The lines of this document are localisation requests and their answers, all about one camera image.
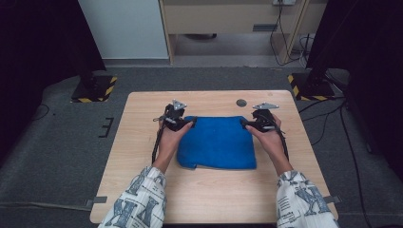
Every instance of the blue cloth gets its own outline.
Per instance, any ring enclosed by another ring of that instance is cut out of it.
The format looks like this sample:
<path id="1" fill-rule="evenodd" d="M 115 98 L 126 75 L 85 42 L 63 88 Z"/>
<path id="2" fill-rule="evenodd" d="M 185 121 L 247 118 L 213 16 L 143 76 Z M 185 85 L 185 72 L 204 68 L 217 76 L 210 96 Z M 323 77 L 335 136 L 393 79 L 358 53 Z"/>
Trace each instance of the blue cloth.
<path id="1" fill-rule="evenodd" d="M 203 165 L 221 169 L 255 169 L 252 135 L 240 125 L 241 116 L 198 117 L 182 138 L 178 163 L 194 169 Z"/>

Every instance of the gray carpet floor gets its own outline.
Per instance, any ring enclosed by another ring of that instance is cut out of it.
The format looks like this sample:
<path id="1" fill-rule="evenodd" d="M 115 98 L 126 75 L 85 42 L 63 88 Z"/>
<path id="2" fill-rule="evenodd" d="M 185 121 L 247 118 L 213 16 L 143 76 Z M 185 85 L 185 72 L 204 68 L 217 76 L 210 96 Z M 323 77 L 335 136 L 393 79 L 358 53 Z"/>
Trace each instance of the gray carpet floor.
<path id="1" fill-rule="evenodd" d="M 164 90 L 291 90 L 287 75 L 297 68 L 262 67 L 137 67 L 110 68 L 118 80 L 107 102 L 76 104 L 70 96 L 78 77 L 49 86 L 43 105 L 6 164 L 0 169 L 0 202 L 43 202 L 85 206 L 92 200 L 101 181 L 110 148 L 127 95 L 132 91 Z M 305 120 L 334 110 L 342 99 L 316 104 L 301 113 Z M 313 102 L 296 101 L 297 107 Z M 362 185 L 362 198 L 373 227 L 403 224 L 403 183 L 391 171 L 382 155 L 367 152 L 355 118 L 342 109 L 353 143 Z M 107 138 L 103 125 L 114 118 Z M 336 205 L 341 227 L 368 227 L 363 217 L 352 152 L 344 133 L 339 111 L 327 117 L 305 121 L 318 163 L 332 195 L 342 198 Z M 88 211 L 0 207 L 0 228 L 14 227 L 96 227 Z M 197 225 L 193 227 L 269 227 L 264 224 Z"/>

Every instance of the white wall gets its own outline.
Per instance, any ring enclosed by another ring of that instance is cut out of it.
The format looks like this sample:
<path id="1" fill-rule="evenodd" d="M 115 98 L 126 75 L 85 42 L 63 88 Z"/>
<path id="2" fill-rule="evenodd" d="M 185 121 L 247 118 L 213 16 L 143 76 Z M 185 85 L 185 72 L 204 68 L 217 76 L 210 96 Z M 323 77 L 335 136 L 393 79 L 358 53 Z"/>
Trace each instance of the white wall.
<path id="1" fill-rule="evenodd" d="M 158 0 L 79 0 L 103 59 L 168 59 Z"/>

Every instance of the electrical outlet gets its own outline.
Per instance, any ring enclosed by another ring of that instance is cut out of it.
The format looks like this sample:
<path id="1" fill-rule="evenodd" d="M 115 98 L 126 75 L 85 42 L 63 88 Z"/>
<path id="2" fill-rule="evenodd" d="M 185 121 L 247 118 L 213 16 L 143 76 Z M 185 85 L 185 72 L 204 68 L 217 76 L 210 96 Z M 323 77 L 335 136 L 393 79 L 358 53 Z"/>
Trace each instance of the electrical outlet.
<path id="1" fill-rule="evenodd" d="M 273 0 L 273 5 L 279 6 L 280 3 L 283 6 L 293 6 L 296 4 L 296 0 Z"/>

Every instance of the shirt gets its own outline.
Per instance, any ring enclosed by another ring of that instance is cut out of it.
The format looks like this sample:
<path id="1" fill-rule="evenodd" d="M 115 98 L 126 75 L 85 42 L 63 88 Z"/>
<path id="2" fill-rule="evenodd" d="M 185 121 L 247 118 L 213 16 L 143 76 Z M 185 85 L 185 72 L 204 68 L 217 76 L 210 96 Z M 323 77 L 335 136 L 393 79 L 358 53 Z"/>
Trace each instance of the shirt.
<path id="1" fill-rule="evenodd" d="M 166 179 L 155 167 L 146 167 L 115 201 L 98 228 L 162 227 Z M 317 187 L 298 171 L 278 178 L 277 225 L 285 227 L 338 227 Z"/>

